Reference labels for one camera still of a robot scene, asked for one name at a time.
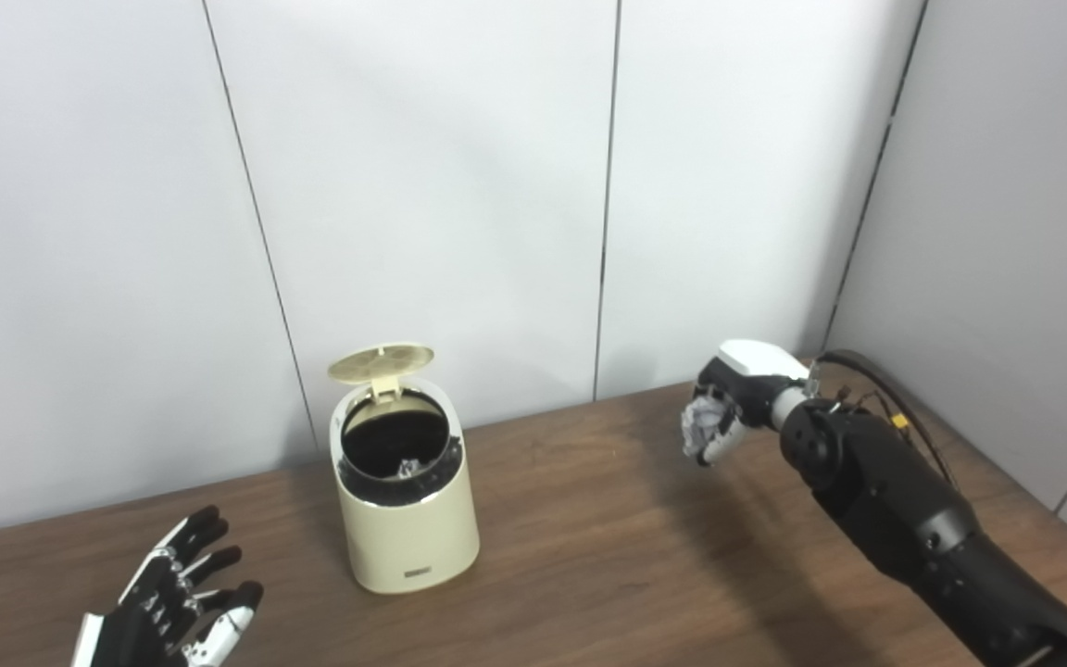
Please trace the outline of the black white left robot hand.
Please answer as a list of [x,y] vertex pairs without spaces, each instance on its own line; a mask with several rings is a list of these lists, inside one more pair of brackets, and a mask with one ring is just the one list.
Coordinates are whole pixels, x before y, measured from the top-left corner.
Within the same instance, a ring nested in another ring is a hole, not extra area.
[[175,524],[145,553],[114,608],[83,616],[73,666],[220,666],[228,660],[264,595],[255,579],[200,587],[243,557],[238,546],[210,549],[228,531],[214,504]]

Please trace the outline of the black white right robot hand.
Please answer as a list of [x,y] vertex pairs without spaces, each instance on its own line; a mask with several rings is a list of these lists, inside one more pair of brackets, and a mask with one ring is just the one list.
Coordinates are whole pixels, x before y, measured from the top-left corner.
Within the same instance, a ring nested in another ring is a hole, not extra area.
[[782,347],[727,339],[696,377],[682,410],[683,452],[708,466],[755,431],[779,434],[789,413],[816,388],[812,368]]

